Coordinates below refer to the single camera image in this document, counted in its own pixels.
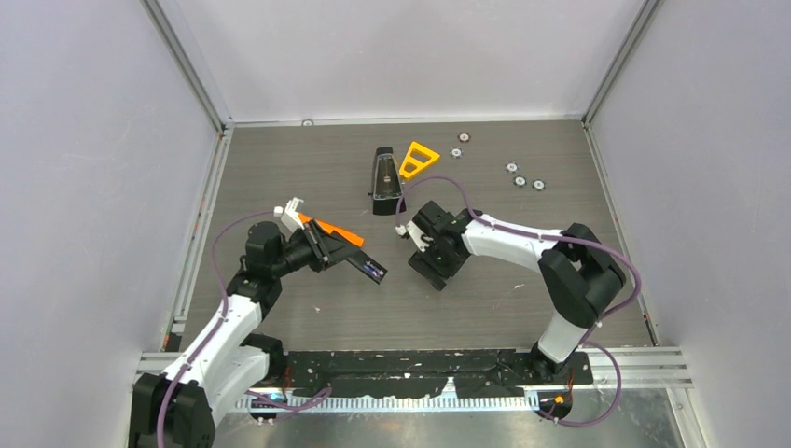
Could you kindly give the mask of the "purple battery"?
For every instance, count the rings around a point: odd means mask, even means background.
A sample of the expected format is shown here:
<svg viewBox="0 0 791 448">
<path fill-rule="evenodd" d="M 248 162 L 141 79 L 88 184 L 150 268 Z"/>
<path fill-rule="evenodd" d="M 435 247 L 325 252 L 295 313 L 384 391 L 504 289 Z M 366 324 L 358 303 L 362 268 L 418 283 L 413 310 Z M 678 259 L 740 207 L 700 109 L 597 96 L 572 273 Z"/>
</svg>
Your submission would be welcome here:
<svg viewBox="0 0 791 448">
<path fill-rule="evenodd" d="M 372 273 L 375 273 L 377 275 L 382 275 L 382 271 L 379 268 L 377 268 L 376 266 L 374 266 L 373 264 L 369 263 L 369 262 L 366 263 L 366 268 L 369 271 L 371 271 Z"/>
</svg>

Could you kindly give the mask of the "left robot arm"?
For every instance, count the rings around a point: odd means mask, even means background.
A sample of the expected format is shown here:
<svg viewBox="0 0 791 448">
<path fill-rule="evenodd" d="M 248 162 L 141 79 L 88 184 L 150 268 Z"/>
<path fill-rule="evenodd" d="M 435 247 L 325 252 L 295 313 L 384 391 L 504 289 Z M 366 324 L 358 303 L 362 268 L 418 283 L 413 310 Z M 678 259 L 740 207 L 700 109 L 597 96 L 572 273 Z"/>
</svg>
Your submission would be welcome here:
<svg viewBox="0 0 791 448">
<path fill-rule="evenodd" d="M 218 425 L 251 386 L 284 379 L 281 341 L 255 332 L 282 294 L 283 277 L 304 268 L 320 273 L 341 262 L 375 283 L 387 274 L 360 246 L 315 220 L 290 235 L 268 220 L 253 224 L 238 271 L 220 284 L 213 319 L 170 365 L 134 383 L 129 446 L 147 436 L 158 447 L 213 446 Z"/>
</svg>

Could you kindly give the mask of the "black remote control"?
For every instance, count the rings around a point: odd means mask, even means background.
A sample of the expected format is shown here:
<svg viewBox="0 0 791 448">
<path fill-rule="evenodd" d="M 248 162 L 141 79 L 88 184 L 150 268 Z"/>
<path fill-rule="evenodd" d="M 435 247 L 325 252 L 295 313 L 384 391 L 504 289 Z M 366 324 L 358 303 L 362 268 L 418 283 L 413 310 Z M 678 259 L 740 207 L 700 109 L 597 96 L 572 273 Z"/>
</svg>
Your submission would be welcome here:
<svg viewBox="0 0 791 448">
<path fill-rule="evenodd" d="M 387 275 L 387 269 L 362 250 L 356 250 L 346 261 L 377 285 Z"/>
</svg>

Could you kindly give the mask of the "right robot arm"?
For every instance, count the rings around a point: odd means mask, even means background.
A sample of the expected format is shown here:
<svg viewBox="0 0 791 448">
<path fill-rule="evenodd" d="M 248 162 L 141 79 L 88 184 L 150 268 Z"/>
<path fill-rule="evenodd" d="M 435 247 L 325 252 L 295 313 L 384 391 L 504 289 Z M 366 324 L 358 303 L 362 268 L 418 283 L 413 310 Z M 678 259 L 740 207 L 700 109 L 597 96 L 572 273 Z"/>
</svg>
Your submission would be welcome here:
<svg viewBox="0 0 791 448">
<path fill-rule="evenodd" d="M 415 244 L 409 266 L 437 291 L 472 256 L 500 259 L 542 276 L 554 312 L 528 365 L 545 383 L 569 372 L 570 356 L 627 283 L 612 251 L 579 223 L 541 230 L 479 210 L 454 215 L 430 201 L 395 231 Z"/>
</svg>

